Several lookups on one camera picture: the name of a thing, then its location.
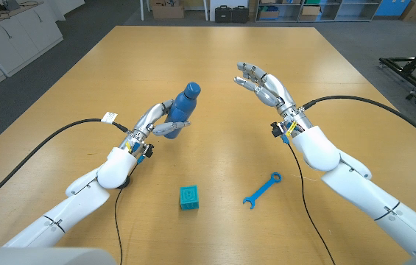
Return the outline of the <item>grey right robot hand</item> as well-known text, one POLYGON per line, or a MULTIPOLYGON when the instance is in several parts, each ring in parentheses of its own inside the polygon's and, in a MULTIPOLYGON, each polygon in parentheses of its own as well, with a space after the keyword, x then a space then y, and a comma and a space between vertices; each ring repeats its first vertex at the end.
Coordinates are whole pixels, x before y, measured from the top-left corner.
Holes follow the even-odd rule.
POLYGON ((234 82, 252 91, 265 105, 275 107, 279 113, 296 106, 290 93, 272 74, 245 62, 238 62, 237 69, 243 73, 243 77, 235 77, 234 82))

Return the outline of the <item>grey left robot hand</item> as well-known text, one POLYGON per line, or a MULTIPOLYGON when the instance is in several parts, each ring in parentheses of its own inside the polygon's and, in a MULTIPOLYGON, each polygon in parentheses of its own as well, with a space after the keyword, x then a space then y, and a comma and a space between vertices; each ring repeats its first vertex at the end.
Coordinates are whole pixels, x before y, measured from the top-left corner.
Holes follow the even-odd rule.
POLYGON ((153 133, 156 136, 168 135, 175 130, 181 130, 184 127, 191 125, 190 121, 166 121, 162 124, 156 125, 155 122, 162 116, 169 113, 172 109, 174 100, 170 99, 162 103, 152 106, 148 111, 138 120, 133 128, 133 136, 139 140, 143 140, 153 133))

